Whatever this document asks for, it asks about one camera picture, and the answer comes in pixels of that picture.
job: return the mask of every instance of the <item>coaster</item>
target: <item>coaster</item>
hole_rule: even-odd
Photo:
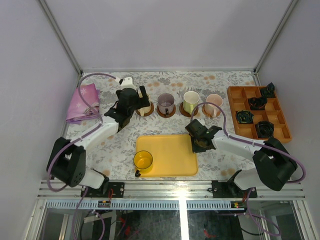
[[[179,110],[180,110],[180,113],[183,116],[191,118],[191,114],[186,112],[186,110],[184,109],[184,103],[183,102],[180,104]],[[196,108],[196,110],[194,111],[193,116],[197,115],[198,111],[199,111],[199,107]]]
[[[211,116],[210,114],[208,114],[208,113],[206,112],[206,110],[205,110],[205,104],[202,106],[202,112],[203,112],[203,114],[206,115],[208,118],[213,118],[213,116]],[[215,117],[218,117],[218,116],[220,115],[220,113],[221,113],[221,111],[219,111]]]
[[[152,114],[152,113],[154,112],[155,106],[154,106],[154,104],[152,103],[152,101],[150,102],[150,105],[151,105],[150,111],[149,111],[148,113],[145,113],[143,117],[148,117],[150,114]],[[141,116],[141,115],[140,115],[140,112],[139,112],[138,110],[135,110],[135,112],[136,112],[136,114],[138,114],[139,116]]]
[[[169,115],[165,115],[159,110],[159,106],[156,107],[156,112],[159,114],[160,117],[163,117],[165,119],[172,117],[176,113],[176,105],[173,106],[173,110]]]

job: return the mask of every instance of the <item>wooden organizer tray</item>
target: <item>wooden organizer tray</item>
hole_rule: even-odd
[[[288,143],[292,140],[285,116],[281,110],[277,94],[275,98],[267,98],[265,110],[250,110],[248,99],[260,98],[260,89],[265,86],[230,86],[227,90],[231,115],[235,134],[258,140],[268,140],[267,138],[258,138],[255,125],[261,121],[269,121],[274,124],[273,137],[281,143]],[[236,113],[241,110],[250,111],[253,117],[253,124],[238,123]]]

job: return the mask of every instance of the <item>table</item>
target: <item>table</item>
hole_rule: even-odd
[[[179,111],[179,104],[187,91],[199,93],[202,102],[210,94],[218,94],[223,98],[222,109],[226,113],[227,130],[234,133],[234,126],[229,107],[227,88],[229,86],[254,86],[255,82],[250,71],[171,71],[171,72],[112,72],[119,78],[133,77],[135,86],[144,85],[146,92],[155,108],[157,98],[162,93],[174,96],[176,112],[170,118],[162,118],[155,110],[148,117],[133,114],[130,123],[114,136],[102,141],[94,150],[87,154],[86,165],[104,173],[112,180],[143,180],[135,177],[133,157],[136,153],[136,139],[142,135],[187,134],[185,126],[190,118]],[[116,90],[120,86],[111,78],[92,76],[83,84],[94,83],[100,90],[100,112],[105,113],[118,100]],[[206,117],[201,109],[195,116],[204,119],[206,126],[223,126],[222,114],[216,118]],[[93,126],[97,120],[86,120],[80,125],[68,126],[67,138],[80,136],[83,131]],[[197,153],[198,173],[188,177],[146,178],[146,180],[227,180],[235,171],[254,167],[253,162],[234,154],[209,150]]]

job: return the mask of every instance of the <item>purple napkin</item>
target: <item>purple napkin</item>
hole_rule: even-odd
[[[81,94],[83,98],[99,112],[99,90],[96,89],[94,83],[81,86]],[[80,124],[83,120],[96,119],[90,108],[82,101],[79,96],[78,88],[74,91],[69,109],[66,116],[67,123]]]

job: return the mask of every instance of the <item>black handle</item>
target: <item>black handle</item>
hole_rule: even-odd
[[[138,177],[140,177],[140,176],[141,176],[140,171],[139,171],[139,170],[135,171],[135,177],[138,178]]]

